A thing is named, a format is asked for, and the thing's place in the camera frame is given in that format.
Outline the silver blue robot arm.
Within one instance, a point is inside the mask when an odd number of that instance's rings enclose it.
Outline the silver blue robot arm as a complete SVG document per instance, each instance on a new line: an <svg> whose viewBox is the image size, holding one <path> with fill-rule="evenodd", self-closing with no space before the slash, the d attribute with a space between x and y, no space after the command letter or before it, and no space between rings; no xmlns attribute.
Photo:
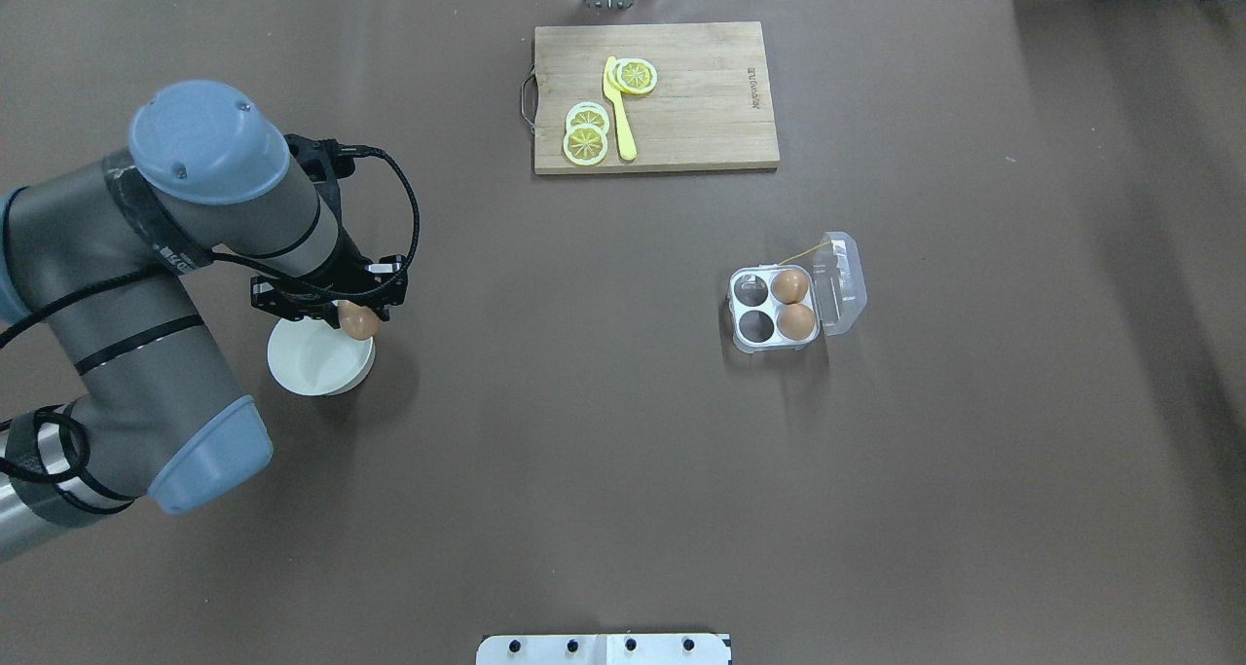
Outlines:
<svg viewBox="0 0 1246 665"><path fill-rule="evenodd" d="M339 181L388 151L285 133L213 80L159 88L128 141L2 198L2 342L46 324L85 394L2 422L2 559L148 498L179 516L275 447L181 278L233 263L252 306L343 328L388 320L416 247L365 257Z"/></svg>

